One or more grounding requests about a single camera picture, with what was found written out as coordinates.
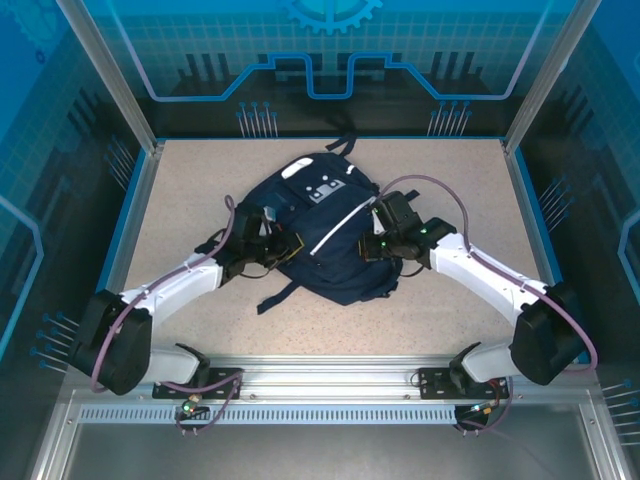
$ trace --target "glass wall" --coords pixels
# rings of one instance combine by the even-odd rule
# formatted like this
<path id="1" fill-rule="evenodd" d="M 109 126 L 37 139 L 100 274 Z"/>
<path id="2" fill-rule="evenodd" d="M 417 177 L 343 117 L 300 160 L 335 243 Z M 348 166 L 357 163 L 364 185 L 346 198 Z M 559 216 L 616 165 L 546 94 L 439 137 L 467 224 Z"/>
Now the glass wall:
<path id="1" fill-rule="evenodd" d="M 73 336 L 44 315 L 95 290 L 139 146 L 54 2 L 0 0 L 0 40 L 0 478 L 19 479 Z"/>
<path id="2" fill-rule="evenodd" d="M 90 0 L 165 137 L 503 135 L 574 0 Z"/>
<path id="3" fill-rule="evenodd" d="M 602 2 L 521 145 L 604 386 L 640 382 L 638 25 L 637 2 Z"/>

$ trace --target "robotic arm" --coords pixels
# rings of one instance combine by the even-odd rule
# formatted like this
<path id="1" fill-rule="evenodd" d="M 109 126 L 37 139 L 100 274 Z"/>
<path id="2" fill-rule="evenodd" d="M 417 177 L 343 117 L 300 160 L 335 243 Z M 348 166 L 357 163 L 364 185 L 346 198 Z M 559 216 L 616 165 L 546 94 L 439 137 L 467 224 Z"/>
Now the robotic arm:
<path id="1" fill-rule="evenodd" d="M 69 363 L 89 376 L 98 363 L 98 382 L 117 395 L 139 383 L 206 386 L 209 360 L 181 344 L 152 347 L 152 332 L 189 302 L 240 275 L 247 264 L 271 269 L 302 247 L 296 234 L 272 229 L 263 208 L 246 202 L 235 208 L 224 246 L 211 255 L 218 245 L 216 238 L 211 237 L 182 265 L 154 282 L 119 295 L 106 290 L 94 295 L 71 345 Z M 101 358 L 109 329 L 126 309 L 130 311 Z"/>
<path id="2" fill-rule="evenodd" d="M 463 235 L 452 225 L 439 218 L 423 223 L 399 192 L 378 199 L 373 214 L 374 232 L 360 243 L 367 260 L 416 260 L 483 298 L 515 329 L 513 339 L 473 344 L 451 361 L 451 380 L 462 394 L 471 394 L 491 379 L 512 375 L 547 385 L 584 351 L 577 332 L 539 298 L 546 296 L 576 313 L 575 295 L 562 283 L 549 287 L 527 278 L 473 246 L 471 254 Z"/>
<path id="3" fill-rule="evenodd" d="M 374 230 L 360 242 L 361 254 L 367 261 L 389 257 L 416 260 L 469 288 L 515 329 L 513 339 L 471 345 L 451 361 L 450 379 L 461 395 L 472 396 L 476 389 L 484 390 L 482 384 L 491 379 L 519 374 L 546 385 L 584 350 L 576 332 L 525 288 L 531 287 L 575 311 L 575 298 L 562 284 L 548 287 L 474 247 L 474 256 L 482 260 L 478 261 L 452 225 L 439 218 L 423 223 L 399 192 L 378 199 L 372 205 L 372 213 Z M 96 363 L 101 363 L 98 382 L 118 395 L 139 383 L 170 381 L 194 388 L 206 386 L 209 360 L 180 344 L 152 347 L 153 330 L 195 298 L 224 286 L 248 263 L 270 269 L 291 258 L 302 247 L 302 241 L 293 232 L 272 228 L 262 207 L 243 202 L 235 209 L 223 248 L 210 255 L 217 245 L 214 235 L 178 267 L 179 273 L 174 270 L 119 295 L 108 291 L 94 295 L 71 346 L 70 364 L 91 375 Z M 518 284 L 496 271 L 506 272 Z M 126 309 L 129 311 L 125 321 L 100 360 L 109 329 Z"/>

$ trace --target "gear graphic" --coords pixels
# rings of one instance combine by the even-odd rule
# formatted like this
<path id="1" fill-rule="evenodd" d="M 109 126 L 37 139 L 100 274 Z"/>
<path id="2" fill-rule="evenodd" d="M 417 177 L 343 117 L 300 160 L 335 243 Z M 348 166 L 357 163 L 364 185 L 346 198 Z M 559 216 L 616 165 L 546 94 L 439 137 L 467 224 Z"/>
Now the gear graphic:
<path id="1" fill-rule="evenodd" d="M 373 17 L 374 8 L 382 7 L 382 0 L 283 0 L 289 20 L 297 20 L 301 28 L 311 27 L 313 33 L 325 31 L 332 35 L 348 28 L 360 28 L 360 21 Z"/>
<path id="2" fill-rule="evenodd" d="M 58 30 L 53 0 L 0 0 L 0 13 L 12 13 L 22 33 L 36 47 L 44 47 Z"/>

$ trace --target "backpack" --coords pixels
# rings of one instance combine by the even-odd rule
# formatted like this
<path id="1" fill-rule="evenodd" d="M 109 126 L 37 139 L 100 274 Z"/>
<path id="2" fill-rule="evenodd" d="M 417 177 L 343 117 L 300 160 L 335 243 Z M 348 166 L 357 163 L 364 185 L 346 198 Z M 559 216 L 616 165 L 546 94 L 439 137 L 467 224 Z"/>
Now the backpack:
<path id="1" fill-rule="evenodd" d="M 366 262 L 358 242 L 373 230 L 369 206 L 379 193 L 345 156 L 356 137 L 347 135 L 327 152 L 297 158 L 255 187 L 245 201 L 257 204 L 304 247 L 277 269 L 291 279 L 280 293 L 258 305 L 258 315 L 304 287 L 340 305 L 386 298 L 398 286 L 402 260 Z M 346 144 L 339 154 L 332 150 Z"/>

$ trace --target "speckled tabletop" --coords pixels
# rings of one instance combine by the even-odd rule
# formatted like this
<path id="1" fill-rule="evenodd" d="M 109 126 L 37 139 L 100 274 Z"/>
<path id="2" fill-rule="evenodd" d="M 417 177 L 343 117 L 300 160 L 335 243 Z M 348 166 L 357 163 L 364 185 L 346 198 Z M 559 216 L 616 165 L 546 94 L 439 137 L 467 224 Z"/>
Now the speckled tabletop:
<path id="1" fill-rule="evenodd" d="M 179 265 L 213 232 L 236 200 L 286 162 L 322 151 L 327 140 L 167 141 L 127 278 L 127 288 Z M 349 156 L 385 185 L 411 173 L 448 183 L 466 203 L 471 239 L 501 262 L 537 278 L 531 246 L 498 140 L 360 139 Z M 424 220 L 439 216 L 461 229 L 460 211 L 446 192 L 425 182 L 412 202 Z M 416 268 L 407 262 L 405 272 Z M 259 273 L 260 267 L 246 273 Z M 154 343 L 182 342 L 209 354 L 455 354 L 476 341 L 510 336 L 507 321 L 447 277 L 425 270 L 401 279 L 389 299 L 348 307 L 298 289 L 264 315 L 256 305 L 288 279 L 236 278 L 177 312 Z"/>

